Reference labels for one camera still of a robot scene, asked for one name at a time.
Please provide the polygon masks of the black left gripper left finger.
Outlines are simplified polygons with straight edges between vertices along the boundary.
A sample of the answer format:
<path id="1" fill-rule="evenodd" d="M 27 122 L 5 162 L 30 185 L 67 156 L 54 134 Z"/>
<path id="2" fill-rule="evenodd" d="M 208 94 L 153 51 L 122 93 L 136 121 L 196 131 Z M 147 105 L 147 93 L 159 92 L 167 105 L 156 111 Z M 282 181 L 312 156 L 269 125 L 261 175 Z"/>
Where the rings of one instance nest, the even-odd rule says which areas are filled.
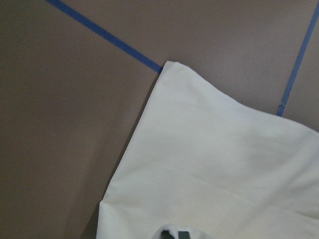
<path id="1" fill-rule="evenodd" d="M 174 236 L 172 236 L 169 231 L 164 230 L 160 234 L 160 239 L 174 239 Z"/>

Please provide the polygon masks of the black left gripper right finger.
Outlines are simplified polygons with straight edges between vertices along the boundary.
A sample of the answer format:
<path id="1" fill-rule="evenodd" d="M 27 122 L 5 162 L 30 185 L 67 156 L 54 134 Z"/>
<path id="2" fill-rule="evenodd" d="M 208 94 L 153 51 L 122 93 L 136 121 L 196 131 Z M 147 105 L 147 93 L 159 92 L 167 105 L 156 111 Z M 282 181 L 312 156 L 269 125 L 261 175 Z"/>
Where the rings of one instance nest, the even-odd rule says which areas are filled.
<path id="1" fill-rule="evenodd" d="M 187 231 L 178 231 L 179 239 L 190 239 L 190 233 Z"/>

